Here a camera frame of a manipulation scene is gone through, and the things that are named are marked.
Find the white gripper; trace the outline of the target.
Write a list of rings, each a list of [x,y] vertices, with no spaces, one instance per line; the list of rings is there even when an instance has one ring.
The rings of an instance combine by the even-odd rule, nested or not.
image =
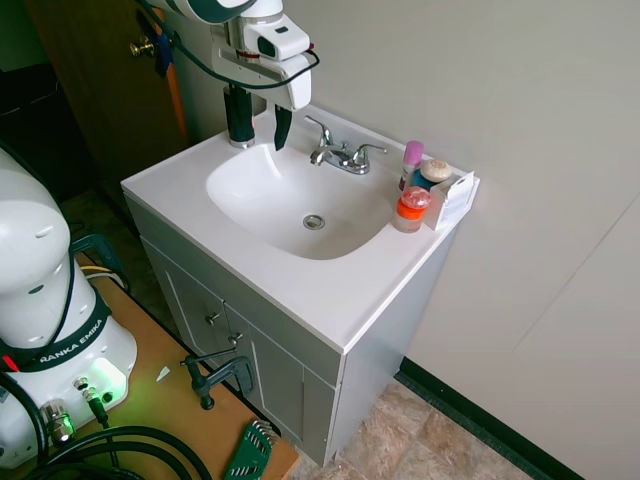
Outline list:
[[[274,146],[276,151],[284,148],[292,123],[292,112],[306,107],[311,101],[311,72],[296,79],[292,77],[309,67],[311,62],[303,55],[288,60],[274,61],[265,57],[248,58],[240,55],[226,42],[224,27],[210,27],[212,46],[212,69],[227,78],[243,84],[268,86],[289,80],[286,85],[269,89],[248,89],[268,102],[275,104],[276,129]],[[230,144],[238,149],[251,148],[255,143],[251,94],[245,89],[228,84],[224,90],[227,132]]]

